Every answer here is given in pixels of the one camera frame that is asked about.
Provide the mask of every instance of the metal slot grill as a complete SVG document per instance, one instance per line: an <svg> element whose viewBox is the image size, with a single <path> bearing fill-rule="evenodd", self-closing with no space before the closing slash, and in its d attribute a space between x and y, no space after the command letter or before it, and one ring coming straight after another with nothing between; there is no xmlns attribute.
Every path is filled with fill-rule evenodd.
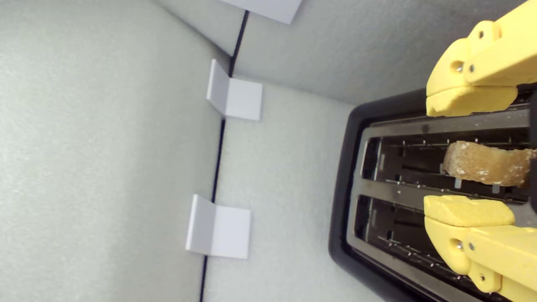
<svg viewBox="0 0 537 302"><path fill-rule="evenodd" d="M424 231L423 212L367 196L360 199L356 223L358 228L366 226L365 232L357 233L360 239L480 300L508 301L479 291L471 279L442 261Z"/></svg>

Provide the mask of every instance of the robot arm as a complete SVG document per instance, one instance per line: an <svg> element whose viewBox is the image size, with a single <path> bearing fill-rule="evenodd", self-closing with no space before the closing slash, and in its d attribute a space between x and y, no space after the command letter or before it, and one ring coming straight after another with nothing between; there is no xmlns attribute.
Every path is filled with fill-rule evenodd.
<svg viewBox="0 0 537 302"><path fill-rule="evenodd" d="M537 229L514 226L497 200L426 196L425 230L455 272L483 292L512 301L537 301Z"/></svg>
<svg viewBox="0 0 537 302"><path fill-rule="evenodd" d="M427 83L428 116L505 110L517 85L537 82L537 0L453 42Z"/></svg>

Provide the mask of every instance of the toaster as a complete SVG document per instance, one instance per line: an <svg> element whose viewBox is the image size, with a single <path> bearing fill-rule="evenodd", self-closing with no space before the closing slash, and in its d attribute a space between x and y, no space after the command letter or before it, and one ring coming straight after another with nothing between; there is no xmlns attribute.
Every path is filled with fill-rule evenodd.
<svg viewBox="0 0 537 302"><path fill-rule="evenodd" d="M427 117L425 90L355 108L333 201L332 258L387 299L508 301L481 292L446 265L425 231L423 200L430 195L500 200L514 212L517 226L537 227L531 189L462 181L442 168L448 145L457 140L502 149L537 146L530 125L536 121L530 119L537 112L531 110L537 106L535 88L520 86L504 111L463 117ZM536 181L531 177L531 188Z"/></svg>
<svg viewBox="0 0 537 302"><path fill-rule="evenodd" d="M529 177L517 186L443 167L457 141L537 148L536 12L529 0L478 23L442 55L426 90L351 112L329 251L384 299L537 300L537 159L527 152Z"/></svg>

